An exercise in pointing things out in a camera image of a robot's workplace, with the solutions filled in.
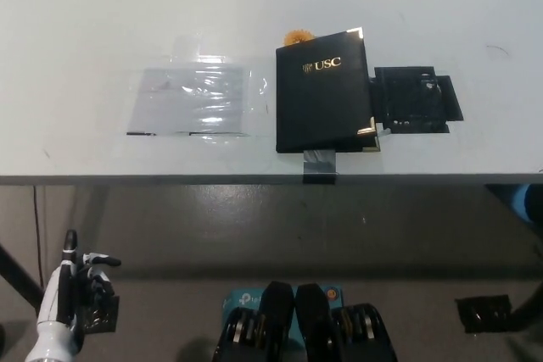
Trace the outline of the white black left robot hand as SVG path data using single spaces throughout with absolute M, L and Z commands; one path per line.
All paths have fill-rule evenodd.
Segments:
M 69 229 L 64 238 L 59 267 L 53 272 L 44 294 L 38 320 L 58 322 L 87 335 L 114 332 L 120 297 L 104 272 L 121 261 L 103 253 L 82 253 L 77 232 Z

